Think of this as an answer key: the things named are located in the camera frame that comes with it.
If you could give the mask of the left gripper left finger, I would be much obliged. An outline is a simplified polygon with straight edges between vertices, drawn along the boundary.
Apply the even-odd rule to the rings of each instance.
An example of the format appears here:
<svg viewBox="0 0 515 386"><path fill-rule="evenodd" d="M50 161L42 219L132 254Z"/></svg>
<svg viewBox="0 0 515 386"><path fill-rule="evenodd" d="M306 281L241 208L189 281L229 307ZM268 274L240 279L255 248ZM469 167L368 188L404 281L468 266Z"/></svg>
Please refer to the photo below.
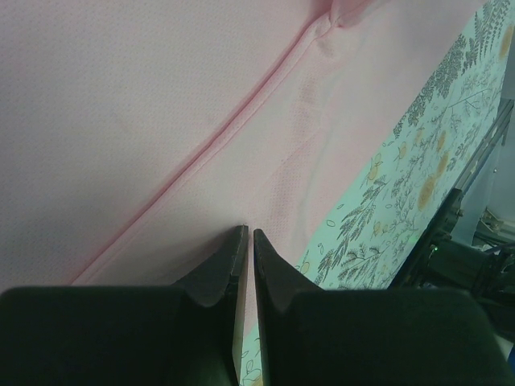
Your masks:
<svg viewBox="0 0 515 386"><path fill-rule="evenodd" d="M3 292L2 384L237 384L248 246L234 228L171 285Z"/></svg>

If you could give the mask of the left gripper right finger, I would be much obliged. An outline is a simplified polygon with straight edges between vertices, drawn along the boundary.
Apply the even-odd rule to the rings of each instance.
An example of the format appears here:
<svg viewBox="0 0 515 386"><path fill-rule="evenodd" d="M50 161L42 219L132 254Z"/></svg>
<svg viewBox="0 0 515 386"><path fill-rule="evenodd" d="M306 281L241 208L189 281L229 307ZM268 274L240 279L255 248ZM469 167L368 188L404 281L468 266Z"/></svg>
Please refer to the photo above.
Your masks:
<svg viewBox="0 0 515 386"><path fill-rule="evenodd" d="M253 233L266 385L506 385L477 303L442 289L324 290Z"/></svg>

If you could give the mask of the pink t shirt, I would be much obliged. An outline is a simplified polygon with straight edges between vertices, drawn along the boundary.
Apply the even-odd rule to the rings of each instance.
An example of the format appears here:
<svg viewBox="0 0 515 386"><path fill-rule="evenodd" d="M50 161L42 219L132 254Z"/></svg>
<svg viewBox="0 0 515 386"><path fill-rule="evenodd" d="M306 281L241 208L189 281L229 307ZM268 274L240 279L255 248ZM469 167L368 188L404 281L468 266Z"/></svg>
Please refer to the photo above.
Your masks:
<svg viewBox="0 0 515 386"><path fill-rule="evenodd" d="M291 260L479 1L4 1L1 287Z"/></svg>

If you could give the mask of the floral table cloth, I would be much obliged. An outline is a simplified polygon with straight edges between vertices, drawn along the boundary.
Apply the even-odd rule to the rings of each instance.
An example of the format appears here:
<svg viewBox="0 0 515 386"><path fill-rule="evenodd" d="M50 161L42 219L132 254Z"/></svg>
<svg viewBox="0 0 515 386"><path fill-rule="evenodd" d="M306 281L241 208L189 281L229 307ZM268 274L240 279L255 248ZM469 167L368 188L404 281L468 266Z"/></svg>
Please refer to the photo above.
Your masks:
<svg viewBox="0 0 515 386"><path fill-rule="evenodd" d="M496 116L513 23L511 1L334 1L245 117L269 133L249 225L325 290L386 288Z"/></svg>

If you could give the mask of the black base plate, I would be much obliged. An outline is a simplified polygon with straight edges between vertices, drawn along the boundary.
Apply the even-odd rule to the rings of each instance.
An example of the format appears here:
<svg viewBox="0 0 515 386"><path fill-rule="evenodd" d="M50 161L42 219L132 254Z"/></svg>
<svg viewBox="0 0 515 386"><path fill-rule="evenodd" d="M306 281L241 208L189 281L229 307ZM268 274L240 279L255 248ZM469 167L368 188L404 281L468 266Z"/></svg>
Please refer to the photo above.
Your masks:
<svg viewBox="0 0 515 386"><path fill-rule="evenodd" d="M513 307L514 243L482 251L453 239L463 197L460 189L451 189L389 286L455 288L482 302Z"/></svg>

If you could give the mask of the aluminium frame rail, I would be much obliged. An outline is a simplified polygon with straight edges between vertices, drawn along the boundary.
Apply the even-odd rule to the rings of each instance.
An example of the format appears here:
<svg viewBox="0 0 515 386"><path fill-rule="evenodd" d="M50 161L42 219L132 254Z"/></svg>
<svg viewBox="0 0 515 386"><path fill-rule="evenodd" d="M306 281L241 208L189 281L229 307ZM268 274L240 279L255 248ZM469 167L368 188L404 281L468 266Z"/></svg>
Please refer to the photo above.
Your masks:
<svg viewBox="0 0 515 386"><path fill-rule="evenodd" d="M502 145L505 144L506 132L509 127L513 108L514 100L501 98L495 121L481 139L476 151L464 167L454 185L455 189L465 194L480 173L483 165L488 161L490 154L494 151L496 146L499 143Z"/></svg>

